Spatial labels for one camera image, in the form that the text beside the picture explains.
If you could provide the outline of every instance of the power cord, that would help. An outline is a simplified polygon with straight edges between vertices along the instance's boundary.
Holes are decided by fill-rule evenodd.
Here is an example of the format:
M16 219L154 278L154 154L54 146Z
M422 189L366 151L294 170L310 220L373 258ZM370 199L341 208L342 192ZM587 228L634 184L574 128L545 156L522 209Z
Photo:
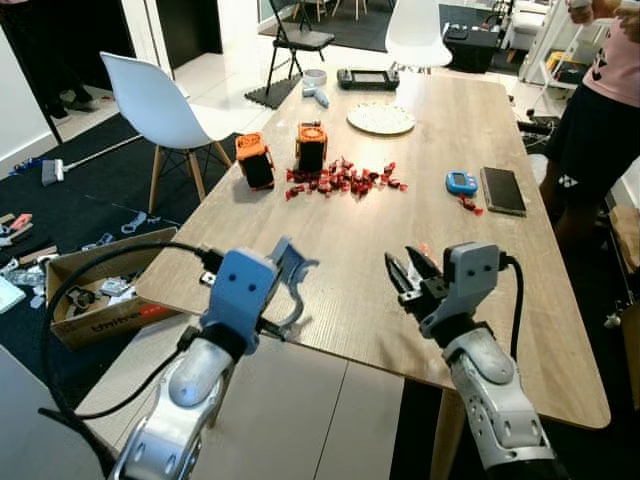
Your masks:
M206 270L213 273L218 271L223 259L223 255L215 250L203 250L200 248L193 247L191 245L186 245L184 243L178 243L178 242L140 243L137 245L130 245L128 247L123 247L118 250L105 253L104 255L96 257L93 260L81 266L80 268L78 268L76 271L71 273L69 277L67 277L67 279L62 283L62 285L60 285L60 287L58 288L56 293L53 295L51 302L47 307L47 310L45 312L43 327L40 332L40 353L41 353L42 367L44 371L45 384L47 385L47 387L49 388L49 391L51 392L51 397L53 398L53 401L55 402L56 406L60 410L60 412L49 411L49 413L44 413L44 412L42 413L48 416L49 418L54 418L55 420L60 421L61 423L63 423L70 429L76 431L78 434L82 436L82 438L89 444L93 452L98 457L98 462L100 463L100 468L105 478L107 478L110 475L111 471L115 466L115 463L116 463L115 453L112 451L109 445L105 444L101 439L99 439L96 436L96 434L84 423L83 419L80 418L80 416L78 416L75 413L75 411L67 403L64 397L64 394L62 393L62 390L58 385L55 372L51 365L50 325L53 320L54 313L58 308L60 300L64 297L65 293L76 284L78 279L82 275L87 273L89 270L96 267L97 265L100 265L104 262L107 262L121 255L125 255L127 253L138 252L142 250L153 250L153 249L159 249L159 248L176 248L179 250L191 252L194 255L196 255L198 258L200 258ZM153 376L150 376L151 378L148 378L147 380L145 380L145 382L151 382L153 380L153 377L155 377L161 370L162 368L160 367L156 368L156 370L154 370L154 372L152 373ZM142 392L142 390L144 390L144 388L139 387L136 390L136 392L134 392L134 394L137 393L139 395L139 393ZM110 408L108 411L116 411L117 409L122 408L124 405L131 402L135 398L135 396L137 395L132 394L123 402L120 402L120 404Z
M524 302L524 276L522 274L522 267L518 260L511 255L507 255L506 252L500 252L500 270L504 270L511 265L516 273L516 306L513 312L513 327L511 330L511 347L510 355L517 362L518 361L518 337L520 336L520 321L522 319L522 304Z

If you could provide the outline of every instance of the smartphone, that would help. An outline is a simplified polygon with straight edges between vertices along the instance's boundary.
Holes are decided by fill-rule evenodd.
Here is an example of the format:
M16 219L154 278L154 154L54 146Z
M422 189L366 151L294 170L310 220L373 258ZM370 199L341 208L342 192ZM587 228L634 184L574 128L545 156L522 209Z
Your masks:
M484 167L480 170L480 177L489 210L520 217L527 215L520 187L511 170Z

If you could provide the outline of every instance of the table leg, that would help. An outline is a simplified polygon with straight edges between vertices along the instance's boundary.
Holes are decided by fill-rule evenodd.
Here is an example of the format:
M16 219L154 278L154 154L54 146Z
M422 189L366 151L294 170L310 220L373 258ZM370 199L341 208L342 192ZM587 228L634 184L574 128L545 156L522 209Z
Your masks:
M458 451L466 419L462 398L455 390L443 390L433 442L430 480L447 480Z

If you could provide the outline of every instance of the white plastic chair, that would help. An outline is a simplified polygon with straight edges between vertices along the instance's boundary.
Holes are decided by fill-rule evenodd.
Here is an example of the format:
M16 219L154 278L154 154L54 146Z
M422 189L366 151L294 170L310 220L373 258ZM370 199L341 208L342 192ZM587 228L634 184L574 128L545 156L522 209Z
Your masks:
M143 137L156 144L149 213L155 204L163 149L185 152L198 196L204 200L206 193L194 149L213 144L222 163L231 167L231 160L219 143L232 132L225 113L212 115L210 108L190 105L167 74L151 63L105 52L100 56L120 112Z
M437 0L398 0L391 14L385 46L400 65L443 67L451 52L442 43Z

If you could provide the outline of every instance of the black device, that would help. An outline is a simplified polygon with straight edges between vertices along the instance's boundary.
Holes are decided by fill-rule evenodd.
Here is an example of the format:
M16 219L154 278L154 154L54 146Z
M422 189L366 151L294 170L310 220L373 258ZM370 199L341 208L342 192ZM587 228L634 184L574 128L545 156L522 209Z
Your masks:
M450 26L445 33L444 44L453 55L448 68L485 73L498 49L498 32L464 27L466 25Z
M390 90L400 85L400 76L394 70L338 70L338 85L343 90Z
M520 217L527 215L520 187L511 170L483 167L480 178L489 210Z

